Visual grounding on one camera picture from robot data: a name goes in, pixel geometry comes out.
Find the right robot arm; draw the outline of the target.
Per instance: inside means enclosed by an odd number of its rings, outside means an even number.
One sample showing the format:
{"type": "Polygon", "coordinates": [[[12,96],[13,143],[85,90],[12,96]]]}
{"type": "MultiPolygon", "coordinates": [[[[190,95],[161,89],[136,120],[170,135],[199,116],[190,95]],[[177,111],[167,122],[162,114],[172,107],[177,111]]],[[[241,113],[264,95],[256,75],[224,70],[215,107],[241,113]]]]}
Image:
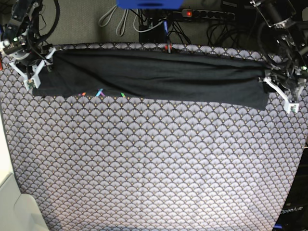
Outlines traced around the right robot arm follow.
{"type": "Polygon", "coordinates": [[[17,0],[12,6],[11,18],[0,34],[0,57],[10,57],[9,62],[22,78],[27,90],[39,88],[39,74],[43,68],[51,70],[56,48],[44,42],[55,31],[60,18],[60,5],[55,5],[55,20],[49,32],[39,32],[39,16],[43,8],[41,0],[17,0]]]}

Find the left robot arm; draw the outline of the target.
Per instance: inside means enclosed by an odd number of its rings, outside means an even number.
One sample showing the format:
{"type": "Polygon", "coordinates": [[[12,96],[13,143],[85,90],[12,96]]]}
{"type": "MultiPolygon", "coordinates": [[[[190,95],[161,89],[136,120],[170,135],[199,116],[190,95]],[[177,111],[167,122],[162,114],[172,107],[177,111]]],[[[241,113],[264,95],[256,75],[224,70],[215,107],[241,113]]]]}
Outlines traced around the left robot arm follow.
{"type": "Polygon", "coordinates": [[[262,82],[283,98],[286,113],[297,113],[300,95],[308,82],[308,37],[305,34],[308,24],[293,20],[296,11],[289,0],[252,0],[250,4],[263,18],[257,31],[257,44],[271,66],[262,82]],[[285,54],[280,62],[263,48],[265,27],[276,32],[276,42],[285,54]]]}

